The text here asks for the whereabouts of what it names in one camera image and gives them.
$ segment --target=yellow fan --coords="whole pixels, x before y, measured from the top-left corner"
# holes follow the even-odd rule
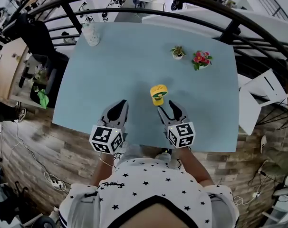
[[[163,96],[167,94],[165,85],[156,85],[150,89],[150,95],[153,98],[154,105],[162,105],[164,103]]]

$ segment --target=blue table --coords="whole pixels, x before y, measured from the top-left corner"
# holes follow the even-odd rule
[[[238,136],[238,79],[233,48],[190,32],[138,23],[97,23],[101,41],[90,47],[80,36],[65,71],[53,123],[90,133],[102,111],[126,99],[129,143],[170,148],[150,97],[164,84],[168,100],[183,105],[193,121],[195,151],[234,152]],[[171,48],[187,56],[174,60]],[[193,69],[192,54],[209,51],[212,65]]]

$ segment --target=green cloth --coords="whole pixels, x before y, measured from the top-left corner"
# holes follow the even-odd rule
[[[45,89],[42,89],[38,92],[39,103],[44,108],[47,109],[47,105],[49,103],[48,96],[45,95]]]

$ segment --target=bracelet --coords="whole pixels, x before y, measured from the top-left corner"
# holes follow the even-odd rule
[[[112,165],[109,165],[109,164],[108,164],[106,161],[102,160],[102,158],[101,158],[101,157],[99,157],[99,159],[100,159],[100,161],[101,161],[101,162],[103,162],[104,164],[106,164],[106,165],[108,165],[108,166],[112,167]]]

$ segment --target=white chair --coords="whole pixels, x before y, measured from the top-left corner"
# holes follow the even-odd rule
[[[250,92],[263,92],[269,99],[258,103]],[[239,133],[251,135],[263,106],[281,101],[287,97],[272,69],[244,84],[239,90]]]

